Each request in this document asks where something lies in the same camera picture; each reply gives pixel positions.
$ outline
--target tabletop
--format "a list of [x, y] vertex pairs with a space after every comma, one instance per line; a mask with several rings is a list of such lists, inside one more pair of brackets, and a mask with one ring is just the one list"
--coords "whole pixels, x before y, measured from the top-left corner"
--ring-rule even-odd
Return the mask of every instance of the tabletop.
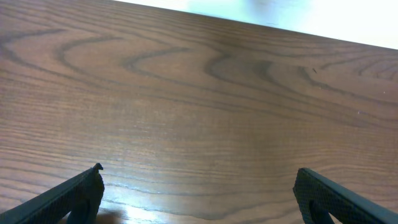
[[301, 167], [398, 212], [398, 51], [105, 0], [0, 12], [0, 212], [97, 162], [107, 223], [303, 223]]

